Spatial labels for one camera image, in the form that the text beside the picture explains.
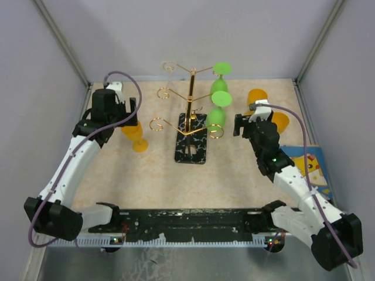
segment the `beige tabletop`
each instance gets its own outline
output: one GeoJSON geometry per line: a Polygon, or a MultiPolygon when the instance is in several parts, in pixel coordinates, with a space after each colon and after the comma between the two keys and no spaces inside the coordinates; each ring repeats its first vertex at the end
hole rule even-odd
{"type": "MultiPolygon", "coordinates": [[[[209,93],[213,80],[197,80],[195,97],[209,93]]],[[[162,117],[175,126],[185,112],[186,102],[176,95],[167,100],[156,96],[166,81],[144,81],[139,86],[144,101],[138,120],[149,142],[146,152],[132,150],[132,142],[116,129],[107,144],[91,163],[77,191],[74,207],[84,207],[102,201],[120,208],[254,208],[274,200],[290,206],[296,204],[270,180],[261,175],[250,142],[233,137],[234,115],[247,110],[247,95],[253,88],[268,93],[270,104],[295,111],[302,117],[291,79],[227,80],[233,103],[226,108],[224,136],[207,141],[207,162],[204,165],[177,164],[174,150],[177,132],[165,125],[154,132],[149,122],[162,117]]],[[[187,96],[188,81],[175,81],[173,89],[187,96]]],[[[131,83],[124,83],[123,92],[137,96],[131,83]]],[[[197,113],[208,113],[214,105],[209,98],[193,103],[197,113]]],[[[301,145],[302,132],[292,117],[280,137],[282,145],[301,145]]]]}

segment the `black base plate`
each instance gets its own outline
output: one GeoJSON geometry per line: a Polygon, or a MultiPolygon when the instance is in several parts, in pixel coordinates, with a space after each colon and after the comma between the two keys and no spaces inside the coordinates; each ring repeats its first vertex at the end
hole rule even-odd
{"type": "MultiPolygon", "coordinates": [[[[196,114],[197,118],[192,120],[191,130],[197,130],[204,127],[206,123],[206,114],[196,114]]],[[[179,116],[178,128],[183,131],[185,130],[185,113],[181,113],[179,116]]],[[[184,136],[181,133],[177,133],[176,150],[175,150],[175,161],[176,163],[185,164],[205,164],[206,163],[206,149],[207,149],[207,129],[193,133],[189,136],[184,136]],[[194,146],[196,153],[189,157],[189,154],[185,153],[185,149],[190,141],[190,145],[194,146]]]]}
{"type": "Polygon", "coordinates": [[[121,233],[127,242],[150,241],[164,233],[167,242],[252,241],[252,234],[274,231],[260,208],[120,210],[116,222],[89,228],[90,233],[121,233]]]}

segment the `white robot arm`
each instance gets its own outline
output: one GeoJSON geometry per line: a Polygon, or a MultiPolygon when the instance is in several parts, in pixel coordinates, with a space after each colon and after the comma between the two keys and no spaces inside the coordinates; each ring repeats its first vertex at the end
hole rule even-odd
{"type": "MultiPolygon", "coordinates": [[[[67,159],[73,156],[72,151],[90,133],[123,120],[131,114],[126,112],[125,95],[122,93],[122,83],[120,82],[110,83],[106,89],[95,91],[92,102],[92,108],[86,111],[83,119],[76,125],[70,146],[51,181],[37,198],[29,197],[24,204],[25,211],[29,219],[32,220],[40,204],[49,195],[46,205],[41,210],[34,225],[34,230],[39,233],[71,241],[82,230],[96,225],[108,224],[113,218],[113,211],[118,210],[117,206],[106,203],[98,203],[91,207],[76,210],[71,209],[74,196],[88,166],[99,153],[101,147],[109,140],[114,128],[103,130],[92,139],[87,140],[70,159],[69,165],[64,167],[67,159]],[[53,189],[52,187],[63,169],[63,175],[53,189]]],[[[131,111],[134,111],[135,99],[130,99],[129,103],[131,111]]],[[[136,126],[137,123],[137,116],[134,115],[123,126],[136,126]]]]}
{"type": "Polygon", "coordinates": [[[237,114],[233,135],[238,136],[240,128],[244,128],[242,137],[249,139],[261,173],[284,190],[301,211],[276,201],[265,208],[269,221],[301,240],[311,248],[319,264],[331,270],[347,262],[349,255],[355,257],[363,252],[361,222],[354,214],[344,214],[315,189],[309,189],[299,169],[279,147],[277,126],[271,122],[271,107],[267,100],[258,100],[251,106],[255,109],[252,115],[237,114]]]}

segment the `yellow cartoon character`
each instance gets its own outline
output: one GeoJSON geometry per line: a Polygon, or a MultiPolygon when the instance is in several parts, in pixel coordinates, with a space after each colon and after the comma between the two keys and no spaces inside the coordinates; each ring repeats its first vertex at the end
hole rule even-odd
{"type": "MultiPolygon", "coordinates": [[[[291,157],[294,161],[297,168],[301,171],[301,174],[305,177],[305,158],[304,156],[300,157],[291,157]]],[[[310,182],[316,186],[327,186],[327,181],[324,178],[323,171],[321,166],[319,165],[318,159],[315,155],[307,154],[307,165],[308,165],[308,173],[310,177],[310,182]]]]}

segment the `white wall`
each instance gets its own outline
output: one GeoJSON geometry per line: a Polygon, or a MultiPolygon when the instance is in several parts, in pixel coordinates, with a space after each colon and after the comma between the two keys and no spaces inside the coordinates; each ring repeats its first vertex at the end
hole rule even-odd
{"type": "Polygon", "coordinates": [[[338,204],[362,221],[375,278],[375,1],[348,1],[302,83],[338,204]]]}
{"type": "Polygon", "coordinates": [[[32,1],[0,9],[0,279],[19,280],[30,246],[23,210],[57,169],[83,103],[76,77],[32,1]]]}
{"type": "Polygon", "coordinates": [[[44,0],[91,81],[218,61],[232,77],[296,77],[335,0],[44,0]]]}

